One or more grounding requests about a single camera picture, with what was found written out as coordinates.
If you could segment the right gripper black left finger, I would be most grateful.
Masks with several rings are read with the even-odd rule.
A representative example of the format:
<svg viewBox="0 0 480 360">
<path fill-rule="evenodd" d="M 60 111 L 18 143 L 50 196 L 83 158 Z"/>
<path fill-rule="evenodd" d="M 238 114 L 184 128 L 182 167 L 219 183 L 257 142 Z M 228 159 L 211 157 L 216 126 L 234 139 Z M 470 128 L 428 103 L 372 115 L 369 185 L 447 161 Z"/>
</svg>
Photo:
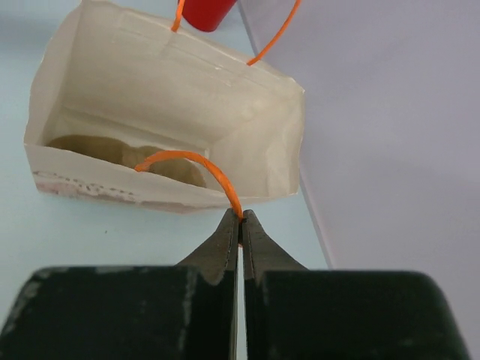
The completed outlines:
<svg viewBox="0 0 480 360">
<path fill-rule="evenodd" d="M 23 284 L 3 359 L 234 359 L 240 221 L 176 265 L 53 266 Z"/>
</svg>

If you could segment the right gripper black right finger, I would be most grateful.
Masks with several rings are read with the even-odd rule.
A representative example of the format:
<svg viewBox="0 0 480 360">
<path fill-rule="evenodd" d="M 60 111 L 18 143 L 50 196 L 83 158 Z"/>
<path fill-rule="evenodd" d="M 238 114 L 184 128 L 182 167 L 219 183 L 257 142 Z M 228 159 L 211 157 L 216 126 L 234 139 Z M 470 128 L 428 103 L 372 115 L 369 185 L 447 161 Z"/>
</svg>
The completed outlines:
<svg viewBox="0 0 480 360">
<path fill-rule="evenodd" d="M 446 297 L 418 271 L 310 270 L 241 222 L 249 359 L 468 359 Z"/>
</svg>

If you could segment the brown pulp cup carrier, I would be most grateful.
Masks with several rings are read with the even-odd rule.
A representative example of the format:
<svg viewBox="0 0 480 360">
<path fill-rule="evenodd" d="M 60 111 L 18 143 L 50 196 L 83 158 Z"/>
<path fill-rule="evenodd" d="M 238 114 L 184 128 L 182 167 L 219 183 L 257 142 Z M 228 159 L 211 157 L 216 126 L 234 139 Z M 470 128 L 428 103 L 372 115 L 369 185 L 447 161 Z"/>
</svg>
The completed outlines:
<svg viewBox="0 0 480 360">
<path fill-rule="evenodd" d="M 151 145 L 134 147 L 119 139 L 87 135 L 60 136 L 50 140 L 46 146 L 75 152 L 130 169 L 144 163 L 147 157 L 162 151 L 162 148 Z M 149 167 L 148 171 L 185 184 L 206 187 L 206 181 L 200 170 L 184 158 L 156 162 Z"/>
</svg>

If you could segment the white paper takeout bag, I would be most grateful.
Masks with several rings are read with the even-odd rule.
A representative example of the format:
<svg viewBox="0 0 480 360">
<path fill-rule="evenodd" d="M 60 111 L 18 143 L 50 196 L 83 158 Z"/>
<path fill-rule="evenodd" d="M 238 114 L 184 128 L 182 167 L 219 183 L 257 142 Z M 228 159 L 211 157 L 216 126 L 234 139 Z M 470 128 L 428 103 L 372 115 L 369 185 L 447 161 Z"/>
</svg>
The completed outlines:
<svg viewBox="0 0 480 360">
<path fill-rule="evenodd" d="M 201 169 L 195 187 L 52 148 L 62 137 L 121 140 L 211 161 L 242 205 L 296 194 L 305 92 L 291 77 L 173 21 L 82 1 L 49 41 L 31 84 L 24 146 L 39 191 L 175 213 L 230 201 Z"/>
</svg>

